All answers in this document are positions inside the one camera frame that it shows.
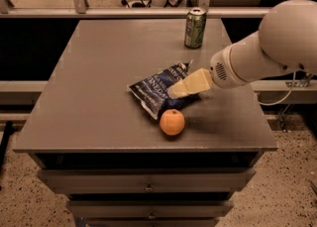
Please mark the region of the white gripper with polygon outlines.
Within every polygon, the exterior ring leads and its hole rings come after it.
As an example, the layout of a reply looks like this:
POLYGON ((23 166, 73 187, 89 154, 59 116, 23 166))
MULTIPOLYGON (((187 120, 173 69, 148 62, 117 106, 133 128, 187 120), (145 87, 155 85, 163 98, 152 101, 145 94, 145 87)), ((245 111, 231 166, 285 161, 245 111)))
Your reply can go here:
POLYGON ((210 59, 211 72, 199 68, 181 79, 168 90, 171 99, 178 99, 209 90, 214 83, 224 89, 236 88, 246 84, 235 73, 231 63, 231 46, 227 46, 210 59))

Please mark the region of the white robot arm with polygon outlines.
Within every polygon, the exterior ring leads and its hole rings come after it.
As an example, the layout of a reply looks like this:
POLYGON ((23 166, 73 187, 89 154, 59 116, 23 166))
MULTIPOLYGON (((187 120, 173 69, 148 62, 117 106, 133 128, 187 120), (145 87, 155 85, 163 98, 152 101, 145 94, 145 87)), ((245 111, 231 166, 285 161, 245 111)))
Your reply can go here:
POLYGON ((296 71, 317 74, 317 3, 289 0, 271 8, 259 29, 213 55, 200 68, 167 90, 172 99, 216 85, 236 88, 267 77, 296 71))

